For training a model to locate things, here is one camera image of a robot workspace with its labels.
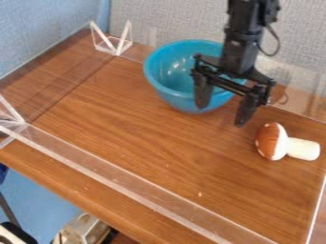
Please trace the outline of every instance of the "mushroom cap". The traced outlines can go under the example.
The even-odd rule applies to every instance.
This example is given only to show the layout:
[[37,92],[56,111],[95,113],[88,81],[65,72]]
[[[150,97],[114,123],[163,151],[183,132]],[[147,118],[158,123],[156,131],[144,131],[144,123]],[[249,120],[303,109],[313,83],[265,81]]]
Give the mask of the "mushroom cap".
[[283,126],[271,122],[258,129],[255,144],[259,154],[269,160],[279,160],[287,153],[289,138]]

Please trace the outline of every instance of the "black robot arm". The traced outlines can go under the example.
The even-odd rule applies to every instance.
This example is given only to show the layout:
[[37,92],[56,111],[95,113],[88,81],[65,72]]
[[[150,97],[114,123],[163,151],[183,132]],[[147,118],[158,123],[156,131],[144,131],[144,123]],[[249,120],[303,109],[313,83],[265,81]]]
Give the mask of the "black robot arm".
[[[195,100],[199,108],[208,105],[214,86],[243,96],[235,117],[235,126],[243,126],[251,119],[257,107],[267,105],[275,81],[255,68],[263,30],[273,31],[277,22],[279,0],[230,0],[230,21],[226,26],[226,40],[222,57],[195,54],[191,75],[195,82]],[[237,84],[231,79],[242,78],[255,82],[253,87]]]

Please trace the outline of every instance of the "cable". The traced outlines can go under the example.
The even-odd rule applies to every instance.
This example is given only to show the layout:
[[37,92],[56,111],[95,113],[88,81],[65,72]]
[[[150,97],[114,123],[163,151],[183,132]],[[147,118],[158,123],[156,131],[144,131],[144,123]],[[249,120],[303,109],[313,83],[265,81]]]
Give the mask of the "cable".
[[275,38],[277,41],[278,41],[278,47],[277,47],[277,49],[275,49],[275,51],[274,51],[273,53],[267,53],[267,52],[262,49],[259,43],[257,43],[257,44],[258,44],[258,49],[259,49],[259,51],[261,51],[266,56],[273,57],[273,56],[275,56],[275,55],[278,54],[278,52],[279,52],[279,50],[281,50],[281,38],[279,38],[278,33],[275,33],[275,31],[274,31],[274,29],[271,28],[270,25],[267,25],[266,28],[269,29],[271,35],[274,36],[274,38]]

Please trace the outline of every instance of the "mushroom stem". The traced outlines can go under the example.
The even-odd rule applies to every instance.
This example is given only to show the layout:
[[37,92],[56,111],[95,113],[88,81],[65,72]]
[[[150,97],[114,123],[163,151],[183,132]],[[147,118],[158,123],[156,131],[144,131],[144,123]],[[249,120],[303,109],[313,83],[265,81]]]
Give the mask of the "mushroom stem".
[[287,143],[289,156],[309,161],[319,157],[321,147],[317,142],[290,137]]

